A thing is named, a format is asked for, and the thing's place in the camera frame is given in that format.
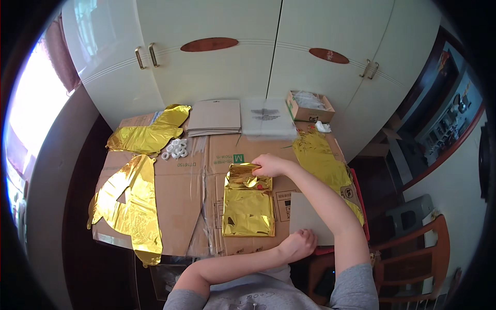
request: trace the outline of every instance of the gray cardboard board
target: gray cardboard board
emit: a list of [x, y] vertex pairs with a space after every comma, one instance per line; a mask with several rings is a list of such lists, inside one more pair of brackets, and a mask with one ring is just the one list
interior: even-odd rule
[[324, 221], [322, 221], [305, 195], [299, 192], [292, 192], [289, 233], [292, 234], [299, 229], [312, 229], [313, 233], [318, 237], [318, 246], [334, 245], [334, 235]]

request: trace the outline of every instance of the gold foil sheet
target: gold foil sheet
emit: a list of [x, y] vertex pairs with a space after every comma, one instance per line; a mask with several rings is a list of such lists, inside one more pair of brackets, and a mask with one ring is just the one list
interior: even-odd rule
[[223, 236], [273, 237], [272, 178], [255, 177], [260, 166], [231, 164], [224, 183]]
[[[121, 234], [131, 236], [132, 248], [143, 265], [156, 265], [162, 254], [162, 233], [158, 227], [155, 204], [155, 159], [133, 157], [111, 176], [93, 196], [87, 228], [102, 217]], [[117, 200], [125, 196], [126, 203]]]
[[[300, 165], [326, 183], [341, 195], [341, 187], [351, 185], [352, 179], [345, 163], [336, 160], [325, 136], [310, 128], [308, 132], [298, 131], [299, 137], [293, 142], [293, 150]], [[364, 216], [360, 207], [344, 199], [346, 204], [364, 225]]]
[[107, 147], [112, 151], [158, 154], [170, 139], [183, 133], [179, 126], [187, 119], [190, 109], [189, 106], [169, 105], [150, 126], [117, 128], [107, 141]]

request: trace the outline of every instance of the white wardrobe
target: white wardrobe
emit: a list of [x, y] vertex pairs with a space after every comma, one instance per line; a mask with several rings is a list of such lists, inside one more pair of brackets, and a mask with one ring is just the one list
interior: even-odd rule
[[[62, 9], [76, 69], [111, 128], [174, 103], [306, 90], [336, 110], [331, 127], [348, 161], [410, 90], [440, 18], [430, 0], [69, 0]], [[217, 37], [238, 44], [181, 50]]]

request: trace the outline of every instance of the white tissue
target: white tissue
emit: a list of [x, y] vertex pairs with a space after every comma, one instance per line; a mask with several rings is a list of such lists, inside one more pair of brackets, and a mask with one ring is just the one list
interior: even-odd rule
[[321, 121], [317, 121], [315, 123], [315, 127], [317, 127], [317, 130], [320, 132], [331, 132], [331, 125], [329, 124], [322, 124]]

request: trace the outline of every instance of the curtain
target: curtain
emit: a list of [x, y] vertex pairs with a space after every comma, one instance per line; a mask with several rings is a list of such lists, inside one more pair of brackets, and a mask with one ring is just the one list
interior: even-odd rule
[[59, 76], [67, 92], [70, 92], [80, 83], [72, 58], [67, 48], [63, 32], [62, 15], [59, 15], [48, 27], [43, 45], [52, 62], [55, 72]]

